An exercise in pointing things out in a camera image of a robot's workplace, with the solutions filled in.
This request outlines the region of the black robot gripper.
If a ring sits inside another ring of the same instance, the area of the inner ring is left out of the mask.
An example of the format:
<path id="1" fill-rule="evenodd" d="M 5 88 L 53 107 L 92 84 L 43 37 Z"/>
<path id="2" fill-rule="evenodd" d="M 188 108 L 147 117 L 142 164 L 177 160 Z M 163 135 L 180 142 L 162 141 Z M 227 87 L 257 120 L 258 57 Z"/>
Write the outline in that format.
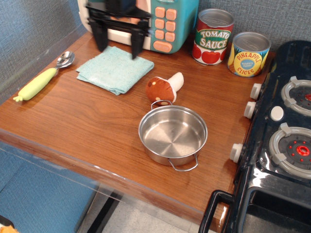
<path id="1" fill-rule="evenodd" d="M 131 33 L 133 60 L 142 52 L 151 14 L 138 8 L 135 0 L 88 0 L 86 8 L 99 51 L 107 48 L 108 29 L 113 29 Z"/>

